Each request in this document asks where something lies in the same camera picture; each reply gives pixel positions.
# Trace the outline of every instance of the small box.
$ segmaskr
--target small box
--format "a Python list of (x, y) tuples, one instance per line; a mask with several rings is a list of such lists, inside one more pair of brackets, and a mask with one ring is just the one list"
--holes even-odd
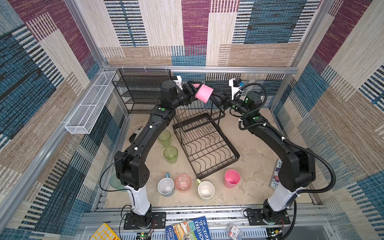
[(233, 240), (241, 240), (244, 236), (243, 232), (232, 223), (227, 227), (227, 230), (225, 232)]

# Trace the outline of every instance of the green cup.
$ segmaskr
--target green cup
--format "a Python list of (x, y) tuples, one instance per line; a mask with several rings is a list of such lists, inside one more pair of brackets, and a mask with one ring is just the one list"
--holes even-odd
[(169, 146), (164, 150), (164, 157), (169, 163), (174, 164), (177, 162), (177, 153), (177, 148)]
[(116, 174), (112, 174), (111, 178), (109, 179), (109, 184), (115, 188), (116, 190), (124, 189), (125, 187), (121, 184), (120, 179), (116, 177)]
[(170, 132), (167, 130), (162, 131), (157, 139), (164, 147), (168, 147), (170, 145)]

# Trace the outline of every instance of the black cable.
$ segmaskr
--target black cable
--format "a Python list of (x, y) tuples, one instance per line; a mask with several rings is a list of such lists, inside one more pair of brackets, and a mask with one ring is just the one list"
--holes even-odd
[(120, 158), (120, 159), (114, 161), (111, 165), (109, 165), (109, 166), (104, 170), (103, 174), (102, 174), (101, 177), (100, 177), (99, 186), (100, 186), (101, 190), (106, 191), (106, 192), (117, 192), (117, 191), (124, 191), (124, 190), (128, 190), (128, 191), (130, 191), (131, 194), (132, 194), (133, 205), (135, 206), (135, 198), (134, 198), (134, 196), (133, 196), (133, 192), (132, 192), (130, 189), (126, 189), (126, 188), (124, 188), (124, 189), (119, 189), (119, 190), (106, 190), (106, 189), (104, 189), (104, 188), (101, 186), (101, 180), (103, 179), (103, 176), (104, 176), (104, 174), (107, 172), (107, 170), (108, 170), (111, 166), (113, 166), (117, 161), (121, 161), (124, 157), (122, 157), (122, 158)]
[(291, 226), (289, 227), (287, 233), (280, 240), (286, 239), (288, 237), (288, 235), (291, 233), (293, 226), (295, 225), (295, 221), (296, 221), (296, 212), (297, 212), (296, 199), (294, 199), (293, 200), (293, 218), (292, 218)]
[(126, 220), (126, 219), (127, 219), (127, 218), (124, 219), (124, 218), (122, 217), (122, 211), (124, 210), (124, 208), (125, 208), (126, 206), (130, 206), (130, 207), (131, 207), (131, 209), (130, 209), (129, 211), (132, 210), (132, 205), (129, 205), (129, 204), (127, 204), (127, 205), (125, 205), (124, 207), (122, 207), (121, 212), (120, 212), (120, 217), (121, 217), (123, 220)]
[(251, 209), (251, 208), (248, 207), (248, 208), (246, 208), (246, 209), (243, 210), (243, 216), (245, 216), (246, 218), (252, 218), (251, 216), (246, 216), (246, 215), (244, 214), (244, 212), (247, 211), (248, 209)]
[(130, 211), (126, 212), (126, 213), (124, 214), (124, 216), (123, 216), (123, 217), (121, 218), (121, 220), (120, 220), (120, 224), (119, 224), (119, 236), (120, 236), (120, 239), (122, 239), (122, 238), (121, 238), (121, 233), (120, 233), (121, 223), (122, 223), (122, 221), (124, 220), (125, 215), (127, 215), (129, 212), (130, 212)]
[(112, 167), (117, 161), (121, 161), (124, 157), (122, 157), (122, 158), (120, 158), (120, 159), (114, 161), (111, 165), (109, 165), (109, 166), (104, 170), (103, 174), (102, 174), (101, 177), (100, 177), (100, 181), (99, 181), (99, 186), (100, 186), (101, 190), (106, 191), (106, 192), (117, 192), (117, 191), (123, 191), (123, 190), (126, 190), (125, 188), (124, 188), (124, 189), (119, 189), (119, 190), (106, 190), (106, 189), (104, 189), (104, 188), (101, 186), (101, 180), (103, 179), (103, 176), (104, 176), (104, 174), (107, 172), (107, 170), (108, 170), (110, 167)]
[(237, 115), (235, 115), (235, 114), (232, 114), (232, 112), (231, 112), (232, 109), (233, 109), (233, 108), (229, 109), (229, 114), (231, 114), (231, 115), (234, 116), (234, 117), (241, 118), (241, 116), (237, 116)]
[[(254, 126), (264, 126), (264, 123), (254, 123), (254, 124), (251, 124), (249, 125), (248, 127), (245, 127), (243, 128), (242, 130), (245, 130), (245, 129), (248, 129), (250, 127), (254, 127)], [(276, 128), (274, 128), (273, 126), (271, 126), (270, 124), (266, 124), (265, 127), (268, 127), (270, 129), (272, 129), (279, 137), (284, 137), (280, 132), (279, 130), (277, 130)], [(331, 165), (329, 163), (327, 163), (327, 161), (325, 161), (322, 157), (320, 157), (319, 155), (317, 155), (316, 153), (314, 152), (310, 152), (308, 151), (307, 149), (299, 146), (299, 145), (296, 145), (294, 144), (293, 142), (289, 141), (288, 139), (286, 139), (285, 137), (283, 138), (283, 142), (285, 142), (286, 144), (288, 145), (291, 145), (292, 147), (295, 147), (299, 150), (302, 150), (303, 152), (309, 154), (309, 155), (312, 155), (314, 156), (316, 159), (318, 159), (322, 164), (325, 165), (325, 167), (328, 169), (330, 175), (331, 175), (331, 181), (329, 182), (328, 186), (326, 186), (325, 188), (322, 188), (322, 189), (302, 189), (302, 190), (298, 190), (296, 193), (297, 194), (301, 194), (301, 193), (323, 193), (323, 192), (327, 192), (329, 190), (331, 190), (335, 184), (336, 184), (336, 174), (334, 172), (334, 170), (332, 169)]]
[(252, 110), (250, 112), (247, 112), (245, 115), (241, 116), (241, 118), (240, 118), (241, 120), (244, 120), (247, 116), (251, 115), (252, 113), (254, 113), (254, 112), (258, 111), (260, 108), (262, 108), (264, 106), (265, 102), (266, 102), (267, 97), (268, 97), (265, 87), (263, 85), (259, 84), (259, 83), (249, 83), (249, 84), (245, 85), (241, 90), (243, 90), (243, 89), (245, 89), (245, 88), (247, 88), (249, 86), (253, 86), (253, 85), (261, 87), (262, 90), (264, 91), (263, 103), (258, 108), (254, 109), (254, 110)]

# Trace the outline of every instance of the pink glass cup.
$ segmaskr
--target pink glass cup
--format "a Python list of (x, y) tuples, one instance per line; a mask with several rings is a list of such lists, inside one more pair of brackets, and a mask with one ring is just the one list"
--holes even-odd
[(191, 184), (191, 178), (185, 174), (178, 176), (175, 180), (175, 186), (181, 192), (187, 192), (188, 189), (191, 187)]

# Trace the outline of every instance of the book cover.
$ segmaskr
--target book cover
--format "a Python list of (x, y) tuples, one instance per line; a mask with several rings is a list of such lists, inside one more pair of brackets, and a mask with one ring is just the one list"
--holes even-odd
[(211, 240), (207, 219), (199, 217), (167, 226), (166, 238), (167, 240)]
[(280, 180), (279, 180), (279, 171), (280, 171), (280, 168), (281, 168), (282, 164), (283, 164), (283, 162), (280, 159), (277, 160), (276, 168), (275, 168), (275, 171), (273, 172), (273, 176), (272, 176), (272, 180), (271, 180), (271, 187), (277, 188), (277, 185), (280, 182)]

